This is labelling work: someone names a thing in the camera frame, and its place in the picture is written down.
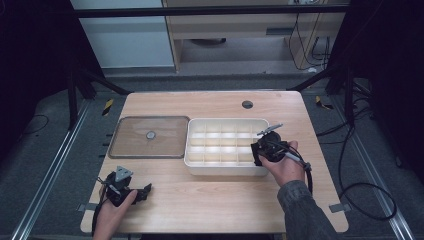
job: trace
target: storage box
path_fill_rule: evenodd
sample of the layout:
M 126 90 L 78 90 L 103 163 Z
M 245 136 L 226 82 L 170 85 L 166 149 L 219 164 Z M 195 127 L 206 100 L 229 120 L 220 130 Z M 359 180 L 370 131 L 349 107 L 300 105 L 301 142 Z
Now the storage box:
M 264 176 L 268 170 L 255 165 L 250 144 L 268 126 L 265 119 L 192 119 L 184 162 L 193 175 Z

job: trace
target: person's right hand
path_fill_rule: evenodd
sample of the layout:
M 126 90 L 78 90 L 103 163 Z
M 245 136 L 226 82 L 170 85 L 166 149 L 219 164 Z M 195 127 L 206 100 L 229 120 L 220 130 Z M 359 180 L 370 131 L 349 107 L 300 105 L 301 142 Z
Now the person's right hand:
M 291 141 L 289 145 L 297 149 L 298 143 L 297 141 Z M 259 160 L 261 160 L 262 166 L 267 168 L 274 176 L 280 187 L 293 180 L 305 181 L 305 170 L 303 170 L 303 166 L 299 162 L 289 159 L 288 157 L 284 157 L 279 162 L 270 162 L 261 155 L 259 155 Z

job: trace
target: wooden table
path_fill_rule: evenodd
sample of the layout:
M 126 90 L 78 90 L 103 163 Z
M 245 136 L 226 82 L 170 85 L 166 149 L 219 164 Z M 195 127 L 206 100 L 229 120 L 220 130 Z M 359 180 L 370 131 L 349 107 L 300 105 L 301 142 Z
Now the wooden table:
M 242 102 L 253 102 L 245 109 Z M 264 118 L 284 140 L 299 141 L 299 152 L 312 165 L 314 198 L 336 231 L 348 223 L 343 212 L 331 213 L 339 203 L 314 129 L 298 92 L 156 92 L 130 94 L 122 109 L 127 116 L 187 116 L 193 118 Z M 264 177 L 194 176 L 183 159 L 110 159 L 99 176 L 104 179 L 116 166 L 134 172 L 130 187 L 153 189 L 147 201 L 131 206 L 119 232 L 126 233 L 278 233 L 285 232 L 279 190 L 271 174 Z M 90 202 L 99 201 L 96 183 Z M 86 211 L 83 232 L 91 231 L 93 211 Z

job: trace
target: person's left hand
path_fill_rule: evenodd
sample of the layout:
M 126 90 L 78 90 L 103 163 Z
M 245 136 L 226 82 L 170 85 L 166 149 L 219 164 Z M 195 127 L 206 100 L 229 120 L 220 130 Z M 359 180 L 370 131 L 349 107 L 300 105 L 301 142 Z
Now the person's left hand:
M 93 240 L 111 239 L 136 197 L 137 190 L 132 190 L 119 207 L 115 207 L 110 200 L 106 200 L 97 216 Z

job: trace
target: long sleeve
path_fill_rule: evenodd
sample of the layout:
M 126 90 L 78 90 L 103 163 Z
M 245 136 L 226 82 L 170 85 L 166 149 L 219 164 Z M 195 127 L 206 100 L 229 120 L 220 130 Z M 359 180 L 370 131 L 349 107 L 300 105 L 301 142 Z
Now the long sleeve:
M 304 182 L 286 183 L 278 192 L 278 201 L 285 213 L 287 239 L 339 238 Z

